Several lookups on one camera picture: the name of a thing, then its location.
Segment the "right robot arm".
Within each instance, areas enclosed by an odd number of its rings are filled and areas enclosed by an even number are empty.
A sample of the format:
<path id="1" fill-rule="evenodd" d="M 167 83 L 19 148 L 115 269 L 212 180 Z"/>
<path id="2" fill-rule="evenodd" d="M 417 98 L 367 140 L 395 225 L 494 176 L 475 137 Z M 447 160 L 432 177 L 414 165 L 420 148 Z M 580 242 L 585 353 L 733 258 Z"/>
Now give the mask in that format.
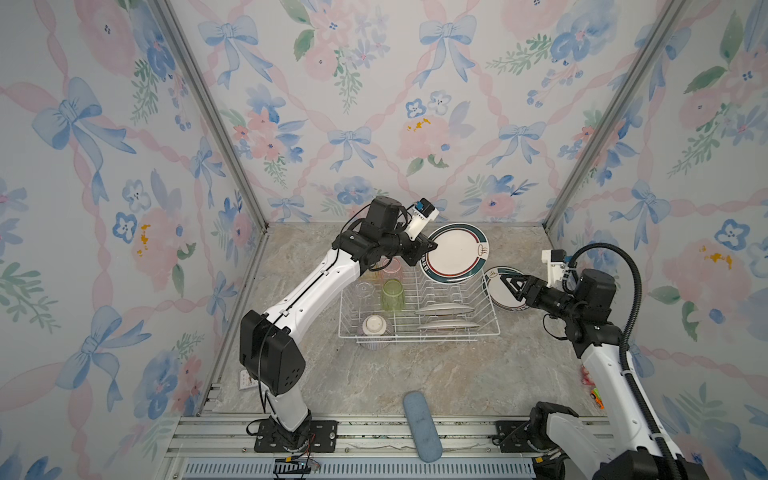
<path id="1" fill-rule="evenodd" d="M 531 275 L 504 274 L 501 280 L 516 299 L 564 322 L 565 338 L 597 387 L 614 440 L 605 446 L 572 410 L 540 402 L 529 420 L 532 446 L 560 448 L 590 479 L 706 478 L 704 467 L 687 460 L 662 428 L 630 364 L 628 332 L 608 320 L 616 293 L 612 276 L 586 269 L 572 293 Z"/>

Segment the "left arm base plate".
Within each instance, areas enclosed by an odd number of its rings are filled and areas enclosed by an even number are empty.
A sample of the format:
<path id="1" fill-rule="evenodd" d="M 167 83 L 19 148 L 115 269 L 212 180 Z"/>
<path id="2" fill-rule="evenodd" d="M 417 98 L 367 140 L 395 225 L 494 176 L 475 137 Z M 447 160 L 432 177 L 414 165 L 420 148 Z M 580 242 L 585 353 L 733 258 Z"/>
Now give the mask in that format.
<path id="1" fill-rule="evenodd" d="M 334 420 L 305 420 L 296 431 L 288 431 L 275 419 L 260 421 L 255 437 L 256 453 L 333 453 L 339 423 Z"/>

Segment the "white plate green rim logo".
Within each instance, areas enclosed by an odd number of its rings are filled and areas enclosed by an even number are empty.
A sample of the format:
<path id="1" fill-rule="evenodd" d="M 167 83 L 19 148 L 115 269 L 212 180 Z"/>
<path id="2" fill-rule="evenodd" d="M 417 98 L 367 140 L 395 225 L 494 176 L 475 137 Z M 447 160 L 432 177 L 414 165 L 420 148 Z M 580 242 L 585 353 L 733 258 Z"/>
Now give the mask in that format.
<path id="1" fill-rule="evenodd" d="M 443 315 L 462 315 L 475 311 L 475 308 L 455 302 L 435 303 L 415 310 L 417 315 L 422 316 L 443 316 Z"/>

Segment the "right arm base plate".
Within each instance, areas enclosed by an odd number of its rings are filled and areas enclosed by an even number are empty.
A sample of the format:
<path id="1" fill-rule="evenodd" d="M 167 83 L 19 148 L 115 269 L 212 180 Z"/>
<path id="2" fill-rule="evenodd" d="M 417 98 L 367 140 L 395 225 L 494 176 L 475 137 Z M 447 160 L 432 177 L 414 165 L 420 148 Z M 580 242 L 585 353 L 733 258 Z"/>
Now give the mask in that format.
<path id="1" fill-rule="evenodd" d="M 501 453 L 534 453 L 538 449 L 532 443 L 528 420 L 499 420 L 495 423 L 496 434 L 491 442 Z"/>

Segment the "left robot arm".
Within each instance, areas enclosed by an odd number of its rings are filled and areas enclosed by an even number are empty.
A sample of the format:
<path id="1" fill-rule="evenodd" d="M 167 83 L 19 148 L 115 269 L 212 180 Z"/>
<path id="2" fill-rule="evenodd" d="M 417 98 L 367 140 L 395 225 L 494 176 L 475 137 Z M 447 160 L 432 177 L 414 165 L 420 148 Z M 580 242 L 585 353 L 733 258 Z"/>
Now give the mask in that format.
<path id="1" fill-rule="evenodd" d="M 319 314 L 350 284 L 382 259 L 415 266 L 436 249 L 423 232 L 438 216 L 422 198 L 410 206 L 377 196 L 340 229 L 330 249 L 302 282 L 263 313 L 240 322 L 238 360 L 256 381 L 267 419 L 259 435 L 286 452 L 303 452 L 312 440 L 312 415 L 297 384 L 306 369 L 299 344 Z"/>

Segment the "white plate red green rim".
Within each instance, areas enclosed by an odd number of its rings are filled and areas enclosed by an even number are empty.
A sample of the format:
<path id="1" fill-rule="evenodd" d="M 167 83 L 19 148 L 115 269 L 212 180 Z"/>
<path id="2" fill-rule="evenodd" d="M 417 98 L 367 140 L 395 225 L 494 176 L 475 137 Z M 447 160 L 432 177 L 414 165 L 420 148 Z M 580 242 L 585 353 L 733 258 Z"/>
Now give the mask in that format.
<path id="1" fill-rule="evenodd" d="M 488 269 L 484 274 L 486 282 L 486 291 L 495 306 L 508 311 L 524 311 L 528 309 L 526 303 L 504 303 L 504 287 L 499 276 L 502 273 L 520 272 L 518 269 L 509 266 L 495 266 Z"/>
<path id="2" fill-rule="evenodd" d="M 482 273 L 490 253 L 485 233 L 467 223 L 439 227 L 428 237 L 437 248 L 425 254 L 419 267 L 440 284 L 458 284 Z"/>

